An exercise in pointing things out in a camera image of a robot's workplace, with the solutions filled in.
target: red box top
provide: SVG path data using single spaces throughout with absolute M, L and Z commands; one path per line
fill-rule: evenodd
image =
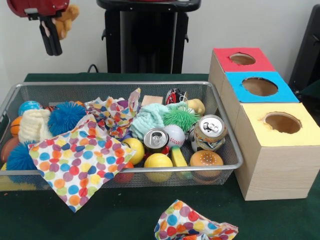
M 213 51 L 225 73 L 276 71 L 257 47 L 214 48 Z

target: polka dot cloth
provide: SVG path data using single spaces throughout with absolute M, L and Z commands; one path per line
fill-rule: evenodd
M 176 200 L 162 215 L 154 228 L 156 240 L 231 240 L 238 227 L 217 223 Z
M 41 176 L 76 212 L 136 152 L 107 135 L 92 114 L 67 133 L 31 147 L 29 154 Z
M 113 99 L 108 97 L 102 101 L 100 97 L 96 100 L 86 102 L 87 110 L 93 114 L 96 119 L 104 119 L 105 125 L 109 127 L 109 135 L 122 139 L 128 132 L 131 122 L 138 112 L 140 98 L 140 88 L 130 94 L 127 101 L 127 107 L 124 107 L 123 98 Z

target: teddy bear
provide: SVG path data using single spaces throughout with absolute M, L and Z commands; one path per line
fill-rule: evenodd
M 188 104 L 188 108 L 193 109 L 196 114 L 205 114 L 206 108 L 200 99 L 191 99 L 188 100 L 186 103 Z
M 71 30 L 72 22 L 79 15 L 79 7 L 75 4 L 69 5 L 69 7 L 62 12 L 61 17 L 57 17 L 54 21 L 56 31 L 59 36 L 59 40 L 63 40 L 67 37 L 68 31 Z

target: baseball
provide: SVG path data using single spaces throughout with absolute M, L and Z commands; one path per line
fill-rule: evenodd
M 178 125 L 168 125 L 163 128 L 166 133 L 169 135 L 168 147 L 171 149 L 173 146 L 182 147 L 185 143 L 185 132 Z

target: yellow box top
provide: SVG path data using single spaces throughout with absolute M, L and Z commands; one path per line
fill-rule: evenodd
M 320 127 L 302 103 L 243 103 L 262 147 L 320 146 Z

